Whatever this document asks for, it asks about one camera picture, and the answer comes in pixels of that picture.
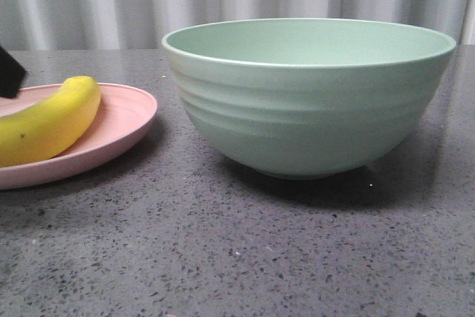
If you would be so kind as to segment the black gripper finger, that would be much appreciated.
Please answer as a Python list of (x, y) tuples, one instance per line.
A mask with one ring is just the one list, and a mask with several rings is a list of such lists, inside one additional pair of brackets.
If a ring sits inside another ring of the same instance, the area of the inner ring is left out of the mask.
[(25, 68), (3, 47), (0, 47), (0, 95), (1, 98), (15, 98), (27, 76)]

